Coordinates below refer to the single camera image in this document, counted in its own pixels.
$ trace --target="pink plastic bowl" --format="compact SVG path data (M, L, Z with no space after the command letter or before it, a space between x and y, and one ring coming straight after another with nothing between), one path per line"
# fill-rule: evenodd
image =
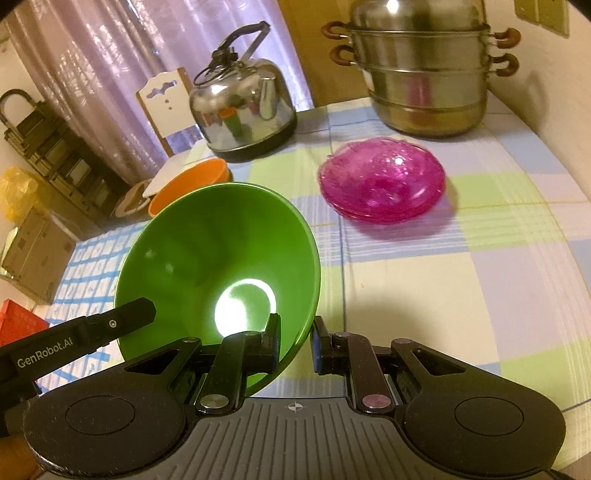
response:
M415 218L445 191L445 171L431 152L388 137L340 147L322 164L318 179L339 214L369 223Z

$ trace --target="tablecloth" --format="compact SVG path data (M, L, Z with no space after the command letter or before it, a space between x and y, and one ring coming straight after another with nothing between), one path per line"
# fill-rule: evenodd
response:
M340 145L377 135L429 149L448 175L442 201L394 226L342 219L320 196L319 165ZM591 204L562 164L502 102L454 139L407 138L369 99L301 112L279 151L230 166L235 180L290 199L310 224L322 264L318 313L332 331L374 345L408 337L529 386L563 411L556 468L591 451ZM51 324L108 310L144 223L76 247L49 310ZM121 361L116 344L40 380L49 390ZM331 396L338 377L313 375L309 345L260 394Z

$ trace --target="kettle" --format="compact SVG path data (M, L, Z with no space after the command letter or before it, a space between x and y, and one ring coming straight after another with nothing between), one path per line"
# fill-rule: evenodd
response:
M271 31L262 21L232 32L194 80L189 104L208 147L226 161L248 161L293 135L296 110L285 79L273 62L251 56ZM238 59L231 47L243 35L260 32Z

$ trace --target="chair backrest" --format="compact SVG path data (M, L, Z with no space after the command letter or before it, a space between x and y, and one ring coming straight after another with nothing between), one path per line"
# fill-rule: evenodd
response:
M187 72L180 67L150 78L136 93L146 117L169 157L174 155L166 137L195 125L189 107L192 85Z

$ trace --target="curtain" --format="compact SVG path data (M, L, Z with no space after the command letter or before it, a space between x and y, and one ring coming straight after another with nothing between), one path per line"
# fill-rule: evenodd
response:
M254 58L277 63L298 110L310 92L277 0L28 0L7 18L15 48L41 94L130 184L167 159L135 93L159 72L193 78L238 27L266 20L271 34ZM244 51L254 36L234 43ZM197 128L168 138L175 152Z

